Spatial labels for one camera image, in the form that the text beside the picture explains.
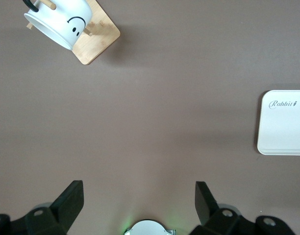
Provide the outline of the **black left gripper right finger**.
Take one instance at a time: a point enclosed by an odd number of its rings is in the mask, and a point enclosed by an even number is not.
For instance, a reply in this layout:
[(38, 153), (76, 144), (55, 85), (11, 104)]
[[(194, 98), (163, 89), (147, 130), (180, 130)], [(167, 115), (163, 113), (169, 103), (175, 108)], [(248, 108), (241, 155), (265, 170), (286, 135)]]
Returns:
[(221, 208), (206, 182), (196, 182), (195, 208), (200, 220), (192, 235), (293, 235), (293, 230), (281, 219), (262, 215), (254, 222), (235, 210)]

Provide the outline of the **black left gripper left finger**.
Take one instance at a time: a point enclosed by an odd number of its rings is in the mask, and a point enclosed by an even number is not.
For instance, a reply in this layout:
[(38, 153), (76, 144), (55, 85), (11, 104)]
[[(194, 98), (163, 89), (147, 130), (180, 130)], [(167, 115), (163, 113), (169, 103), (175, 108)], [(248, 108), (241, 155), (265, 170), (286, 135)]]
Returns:
[(74, 180), (47, 206), (38, 206), (11, 221), (0, 214), (0, 235), (66, 235), (84, 205), (82, 180)]

